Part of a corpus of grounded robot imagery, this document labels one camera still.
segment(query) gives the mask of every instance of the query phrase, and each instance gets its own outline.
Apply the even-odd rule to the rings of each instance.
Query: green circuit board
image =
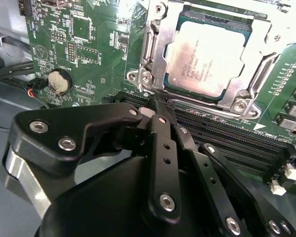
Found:
[[[40,97],[57,106],[100,104],[106,95],[120,91],[142,96],[126,74],[139,66],[147,10],[136,0],[74,0],[70,7],[50,7],[31,1],[32,15],[26,17],[36,76],[46,79],[61,68],[74,80],[72,90],[56,95],[49,87]],[[289,77],[282,84],[283,77]],[[296,44],[288,46],[276,63],[256,99],[262,109],[255,120],[225,119],[181,106],[283,142],[293,143],[296,134],[279,127],[275,119],[289,100],[295,101]]]

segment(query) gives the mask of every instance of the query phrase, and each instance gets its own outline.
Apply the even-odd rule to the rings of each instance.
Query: connector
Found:
[[[43,90],[45,87],[48,87],[48,81],[42,78],[34,78],[33,80],[30,80],[27,84],[27,88],[32,88],[35,92]]]
[[[286,193],[286,189],[280,186],[276,180],[272,180],[271,192],[274,195],[283,196]]]
[[[284,174],[288,179],[296,181],[296,169],[291,164],[287,164]]]

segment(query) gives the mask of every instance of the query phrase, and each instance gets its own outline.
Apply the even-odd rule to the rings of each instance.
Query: motherboard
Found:
[[[248,10],[243,1],[239,2],[239,7],[225,2],[197,0],[189,5],[181,3],[182,9],[174,24],[175,43],[166,47],[167,52],[158,52],[157,44],[150,48],[169,61],[167,71],[162,72],[165,77],[161,88],[170,94],[175,91],[179,97],[188,97],[188,101],[178,100],[181,110],[295,144],[296,20],[293,21],[292,16],[296,19],[296,6],[279,0],[252,0],[246,2],[258,7],[253,4],[252,10]],[[49,86],[39,92],[41,99],[69,107],[101,104],[103,97],[120,91],[139,97],[152,94],[156,86],[145,83],[156,78],[157,70],[161,69],[156,68],[154,74],[152,61],[143,63],[147,54],[143,45],[148,45],[150,40],[148,26],[161,41],[162,26],[166,19],[171,22],[169,17],[176,7],[175,1],[153,3],[152,0],[19,1],[20,12],[26,16],[36,77],[49,81]],[[150,21],[151,9],[157,17]],[[265,9],[289,17],[280,17],[282,21],[269,20]],[[285,25],[285,29],[290,30],[290,40],[282,43],[287,32],[271,35],[270,29],[264,29],[262,25],[265,22],[273,28]],[[262,43],[272,41],[273,50],[257,61],[254,52],[247,58],[240,56],[244,49],[252,47],[253,38],[256,38],[255,45],[257,42],[261,44],[257,51],[269,50],[271,46],[266,48]],[[142,75],[140,79],[137,79],[138,70]],[[231,92],[233,81],[230,78],[249,70],[264,76],[263,81],[257,83],[251,105],[246,104],[250,90],[235,84],[234,89],[239,87],[239,94],[234,96],[237,100],[232,101],[232,105],[226,102],[220,104],[219,109],[211,109],[212,105],[219,105],[218,100],[225,99],[223,95]],[[250,78],[248,85],[254,80],[254,77]],[[203,109],[205,107],[196,101],[209,106]],[[233,114],[226,112],[230,106]]]

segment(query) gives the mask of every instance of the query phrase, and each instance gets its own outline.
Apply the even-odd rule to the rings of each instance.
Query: capacitor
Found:
[[[57,68],[48,74],[48,84],[56,94],[63,96],[72,89],[74,82],[67,71]]]

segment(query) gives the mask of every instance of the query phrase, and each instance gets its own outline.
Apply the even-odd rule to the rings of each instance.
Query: cpu socket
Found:
[[[276,21],[287,6],[250,2],[148,1],[140,66],[127,79],[141,92],[165,92],[191,108],[257,119],[255,99],[292,39]]]

